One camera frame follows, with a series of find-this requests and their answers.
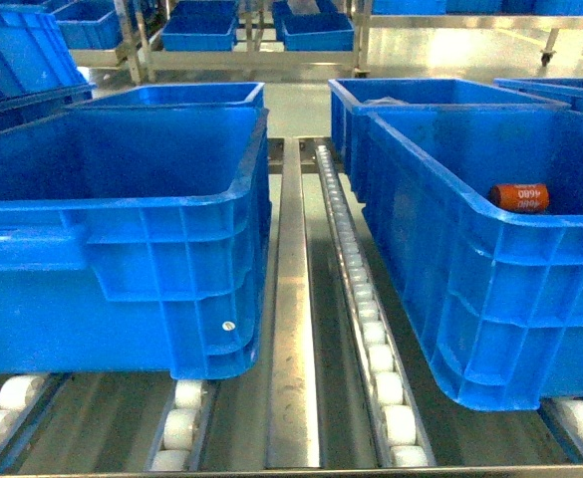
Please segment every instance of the cart wheel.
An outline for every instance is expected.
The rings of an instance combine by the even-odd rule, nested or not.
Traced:
[[[541,55],[541,66],[547,67],[548,64],[550,63],[550,60],[552,60],[553,55],[554,53],[544,53],[543,55]]]

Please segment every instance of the gravity roller track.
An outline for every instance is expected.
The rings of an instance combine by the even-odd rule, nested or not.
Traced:
[[[583,397],[479,413],[441,394],[340,167],[326,139],[270,140],[254,369],[0,375],[0,474],[583,476]]]

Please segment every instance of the orange cylindrical object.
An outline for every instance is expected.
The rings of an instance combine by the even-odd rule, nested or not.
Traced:
[[[488,194],[495,206],[511,212],[543,212],[550,204],[545,184],[497,184]]]

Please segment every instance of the metal shelf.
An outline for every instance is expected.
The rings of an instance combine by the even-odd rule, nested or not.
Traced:
[[[162,48],[161,31],[149,40],[147,67],[150,71],[222,70],[243,71],[267,69],[294,71],[301,66],[343,66],[354,69],[355,52],[263,52],[264,29],[271,27],[264,21],[262,1],[253,11],[242,15],[246,30],[246,51],[233,52],[168,52]]]
[[[121,42],[112,50],[70,50],[79,67],[118,69],[128,57],[127,45]]]
[[[364,16],[358,15],[360,22]],[[505,28],[539,30],[543,28],[583,29],[583,17],[543,17],[537,15],[371,15],[371,28]]]

